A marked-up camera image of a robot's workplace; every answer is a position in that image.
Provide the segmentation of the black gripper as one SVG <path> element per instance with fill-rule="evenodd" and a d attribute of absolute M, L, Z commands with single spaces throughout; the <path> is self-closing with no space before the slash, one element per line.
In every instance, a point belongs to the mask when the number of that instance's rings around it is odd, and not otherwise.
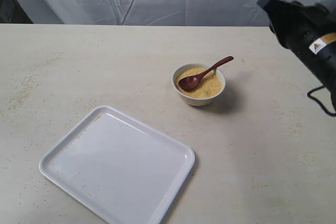
<path fill-rule="evenodd" d="M 335 21 L 320 4 L 258 0 L 268 15 L 270 30 L 279 43 L 328 89 L 335 90 Z"/>

